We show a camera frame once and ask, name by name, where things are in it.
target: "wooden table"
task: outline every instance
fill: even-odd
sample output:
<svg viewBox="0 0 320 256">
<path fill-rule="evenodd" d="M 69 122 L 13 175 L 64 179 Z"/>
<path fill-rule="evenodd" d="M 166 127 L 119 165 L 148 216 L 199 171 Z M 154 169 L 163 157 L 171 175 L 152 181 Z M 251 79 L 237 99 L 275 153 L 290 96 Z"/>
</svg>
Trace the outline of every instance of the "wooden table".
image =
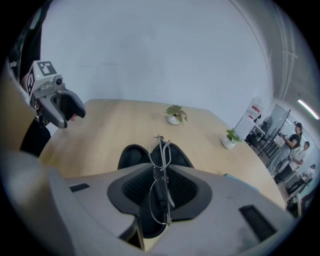
<svg viewBox="0 0 320 256">
<path fill-rule="evenodd" d="M 171 125 L 169 105 L 134 100 L 93 99 L 85 104 L 85 118 L 59 129 L 45 146 L 40 160 L 60 169 L 65 178 L 115 171 L 123 149 L 138 144 L 148 150 L 153 136 L 162 135 L 178 145 L 195 169 L 229 173 L 259 189 L 281 208 L 285 201 L 270 173 L 245 143 L 222 146 L 227 125 L 205 109 L 184 107 L 188 122 Z"/>
</svg>

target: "white wall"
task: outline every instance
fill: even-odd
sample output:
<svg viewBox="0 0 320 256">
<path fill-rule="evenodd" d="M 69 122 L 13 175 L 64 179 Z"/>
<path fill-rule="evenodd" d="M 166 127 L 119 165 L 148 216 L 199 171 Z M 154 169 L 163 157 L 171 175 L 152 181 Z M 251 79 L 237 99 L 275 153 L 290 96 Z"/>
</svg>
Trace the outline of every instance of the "white wall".
<svg viewBox="0 0 320 256">
<path fill-rule="evenodd" d="M 253 97 L 268 106 L 272 96 L 260 45 L 227 0 L 56 0 L 43 24 L 41 59 L 84 102 L 209 109 L 233 127 Z"/>
</svg>

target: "woman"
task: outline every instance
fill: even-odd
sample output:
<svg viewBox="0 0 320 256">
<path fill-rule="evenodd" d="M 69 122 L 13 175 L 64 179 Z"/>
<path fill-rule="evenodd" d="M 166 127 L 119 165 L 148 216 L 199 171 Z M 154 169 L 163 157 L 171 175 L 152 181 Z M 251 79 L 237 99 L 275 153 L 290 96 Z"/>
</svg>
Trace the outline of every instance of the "woman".
<svg viewBox="0 0 320 256">
<path fill-rule="evenodd" d="M 300 122 L 297 122 L 295 124 L 294 131 L 295 134 L 292 134 L 289 138 L 286 138 L 285 135 L 282 135 L 282 139 L 285 142 L 284 145 L 266 163 L 265 166 L 268 168 L 271 174 L 274 173 L 278 164 L 289 156 L 291 150 L 300 147 L 300 141 L 302 136 L 302 124 Z"/>
</svg>

